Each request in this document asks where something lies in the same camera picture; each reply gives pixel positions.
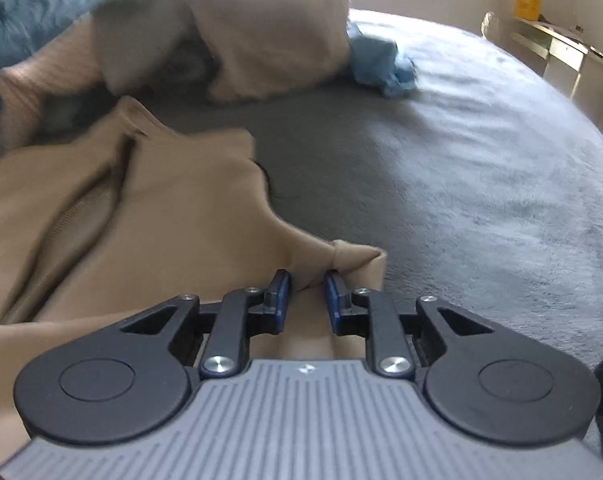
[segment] dark teal blanket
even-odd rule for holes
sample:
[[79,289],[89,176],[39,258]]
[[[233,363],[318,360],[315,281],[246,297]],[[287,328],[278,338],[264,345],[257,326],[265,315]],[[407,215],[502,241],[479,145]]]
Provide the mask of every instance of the dark teal blanket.
[[32,56],[99,1],[0,0],[0,69]]

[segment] desk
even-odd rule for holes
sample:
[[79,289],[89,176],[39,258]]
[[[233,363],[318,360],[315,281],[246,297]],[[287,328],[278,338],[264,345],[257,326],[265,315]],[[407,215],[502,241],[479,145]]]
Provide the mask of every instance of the desk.
[[569,31],[515,18],[512,54],[575,105],[603,133],[603,54]]

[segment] gray bedsheet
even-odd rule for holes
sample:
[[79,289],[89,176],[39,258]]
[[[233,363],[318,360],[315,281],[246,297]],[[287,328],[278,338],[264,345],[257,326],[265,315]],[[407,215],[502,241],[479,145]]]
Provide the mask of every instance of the gray bedsheet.
[[414,58],[413,98],[336,82],[222,108],[145,104],[181,132],[248,128],[277,213],[313,234],[387,250],[395,301],[437,294],[596,364],[602,135],[481,38],[409,18],[353,17]]

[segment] blue blanket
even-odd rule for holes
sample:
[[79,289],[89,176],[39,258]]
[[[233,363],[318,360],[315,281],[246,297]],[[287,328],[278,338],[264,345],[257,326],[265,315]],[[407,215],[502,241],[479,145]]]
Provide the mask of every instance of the blue blanket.
[[32,56],[100,0],[0,0],[0,68]]
[[415,89],[413,60],[399,53],[389,38],[363,34],[348,22],[351,60],[349,70],[357,83],[378,88],[386,97],[405,97]]

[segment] yellow box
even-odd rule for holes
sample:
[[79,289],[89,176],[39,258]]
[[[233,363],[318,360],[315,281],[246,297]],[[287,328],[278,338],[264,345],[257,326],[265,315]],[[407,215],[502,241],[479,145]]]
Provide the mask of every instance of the yellow box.
[[515,14],[525,20],[536,22],[541,13],[541,0],[517,0]]

